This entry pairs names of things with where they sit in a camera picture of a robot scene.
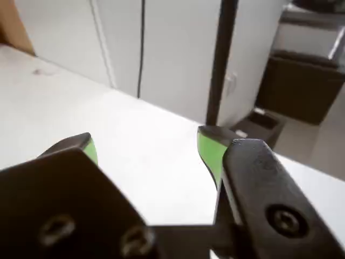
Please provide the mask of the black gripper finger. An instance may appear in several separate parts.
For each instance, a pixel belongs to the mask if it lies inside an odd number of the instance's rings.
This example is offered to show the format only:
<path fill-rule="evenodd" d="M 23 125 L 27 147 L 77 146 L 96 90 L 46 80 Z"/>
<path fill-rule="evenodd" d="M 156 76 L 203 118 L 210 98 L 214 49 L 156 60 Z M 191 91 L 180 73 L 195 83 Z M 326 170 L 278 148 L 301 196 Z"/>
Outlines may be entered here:
<path fill-rule="evenodd" d="M 200 126 L 197 149 L 217 188 L 214 224 L 230 258 L 344 258 L 344 249 L 301 188 L 260 139 Z"/>
<path fill-rule="evenodd" d="M 154 234 L 80 149 L 1 170 L 1 258 L 159 258 Z"/>

